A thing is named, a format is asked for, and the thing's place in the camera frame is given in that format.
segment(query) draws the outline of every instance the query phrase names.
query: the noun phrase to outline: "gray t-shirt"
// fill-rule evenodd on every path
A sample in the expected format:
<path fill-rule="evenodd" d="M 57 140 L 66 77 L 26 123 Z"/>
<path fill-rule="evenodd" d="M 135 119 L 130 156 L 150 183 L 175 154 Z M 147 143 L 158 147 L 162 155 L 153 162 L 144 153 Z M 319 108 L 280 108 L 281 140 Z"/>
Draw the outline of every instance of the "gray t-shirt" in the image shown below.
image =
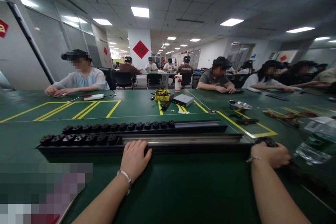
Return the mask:
<path fill-rule="evenodd" d="M 225 83 L 230 82 L 230 80 L 225 75 L 219 76 L 219 77 L 217 77 L 217 79 L 214 79 L 212 77 L 212 74 L 211 74 L 211 69 L 206 70 L 202 74 L 202 76 L 201 76 L 201 78 L 200 78 L 199 81 L 203 82 L 205 84 L 215 85 L 215 86 L 222 86 L 222 87 L 224 87 Z"/>

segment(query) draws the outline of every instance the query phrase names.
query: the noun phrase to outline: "green workbench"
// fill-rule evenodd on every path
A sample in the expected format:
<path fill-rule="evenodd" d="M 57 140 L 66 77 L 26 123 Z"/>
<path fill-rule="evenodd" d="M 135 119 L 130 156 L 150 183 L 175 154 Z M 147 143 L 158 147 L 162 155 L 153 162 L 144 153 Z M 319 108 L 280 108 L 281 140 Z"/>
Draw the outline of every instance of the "green workbench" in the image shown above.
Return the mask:
<path fill-rule="evenodd" d="M 195 102 L 186 108 L 189 113 L 180 114 L 176 104 L 168 111 L 160 112 L 158 102 L 151 101 L 149 90 L 116 90 L 116 96 L 104 100 L 72 103 L 65 98 L 50 98 L 41 91 L 17 91 L 0 94 L 0 162 L 14 163 L 93 163 L 93 179 L 82 190 L 71 207 L 64 223 L 71 223 L 76 216 L 103 190 L 119 170 L 121 156 L 67 157 L 46 160 L 34 149 L 42 136 L 59 134 L 67 125 L 130 123 L 146 121 L 189 121 L 220 119 L 227 124 L 226 133 L 246 133 L 253 139 L 271 136 L 285 145 L 290 154 L 308 134 L 262 114 L 272 109 L 275 113 L 309 111 L 320 116 L 334 116 L 335 103 L 327 96 L 312 94 L 277 93 L 288 101 L 277 100 L 260 93 L 245 91 L 241 94 L 220 94 L 206 90 L 182 90 L 194 96 Z M 95 91 L 112 94 L 112 91 Z M 253 106 L 245 116 L 258 118 L 259 124 L 239 126 L 228 101 L 240 100 Z M 301 128 L 309 119 L 300 121 Z M 195 223 L 220 220 L 226 223 L 260 223 L 250 166 L 246 155 L 239 152 L 216 154 L 166 154 L 155 155 L 132 192 L 123 201 L 115 223 L 160 222 Z M 300 157 L 294 161 L 301 170 L 320 178 L 331 192 L 336 194 L 336 161 L 319 166 L 309 166 Z M 291 182 L 278 172 L 293 199 L 312 223 L 334 223 L 336 202 L 333 197 L 316 198 L 299 183 Z"/>

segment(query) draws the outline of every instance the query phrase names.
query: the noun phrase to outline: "metal bowl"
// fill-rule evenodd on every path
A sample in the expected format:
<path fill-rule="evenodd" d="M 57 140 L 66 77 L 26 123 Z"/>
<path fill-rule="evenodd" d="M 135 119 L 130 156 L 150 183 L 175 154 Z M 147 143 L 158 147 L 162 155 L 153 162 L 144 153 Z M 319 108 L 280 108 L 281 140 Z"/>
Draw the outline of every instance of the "metal bowl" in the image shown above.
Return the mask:
<path fill-rule="evenodd" d="M 245 112 L 246 110 L 249 110 L 252 108 L 251 105 L 248 105 L 247 103 L 240 102 L 240 101 L 229 101 L 230 109 L 238 111 L 238 112 Z"/>

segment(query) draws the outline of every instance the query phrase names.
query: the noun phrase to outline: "plastic bottle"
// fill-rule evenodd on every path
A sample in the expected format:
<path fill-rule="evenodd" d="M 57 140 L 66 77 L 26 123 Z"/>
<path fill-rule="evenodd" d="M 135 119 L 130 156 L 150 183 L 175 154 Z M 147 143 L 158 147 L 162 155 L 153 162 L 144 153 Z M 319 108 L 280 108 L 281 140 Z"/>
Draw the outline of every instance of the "plastic bottle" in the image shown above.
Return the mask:
<path fill-rule="evenodd" d="M 178 73 L 177 75 L 175 75 L 175 92 L 181 91 L 181 81 L 182 81 L 182 75 Z"/>
<path fill-rule="evenodd" d="M 322 164 L 336 154 L 336 120 L 319 127 L 295 151 L 307 164 Z"/>

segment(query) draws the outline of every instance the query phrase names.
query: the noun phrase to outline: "bracelet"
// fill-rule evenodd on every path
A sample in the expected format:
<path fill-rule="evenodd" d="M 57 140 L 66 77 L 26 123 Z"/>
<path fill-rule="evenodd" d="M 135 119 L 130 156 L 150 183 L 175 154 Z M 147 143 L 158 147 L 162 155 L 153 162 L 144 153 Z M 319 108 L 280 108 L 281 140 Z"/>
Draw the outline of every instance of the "bracelet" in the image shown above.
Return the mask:
<path fill-rule="evenodd" d="M 122 174 L 127 178 L 127 181 L 128 181 L 128 183 L 130 184 L 130 185 L 129 185 L 129 190 L 127 191 L 127 194 L 126 194 L 126 195 L 128 195 L 128 194 L 130 193 L 130 191 L 131 191 L 132 180 L 129 178 L 129 176 L 127 175 L 127 173 L 124 172 L 123 170 L 119 170 L 119 171 L 117 172 L 117 175 L 118 175 L 119 173 L 122 173 Z"/>

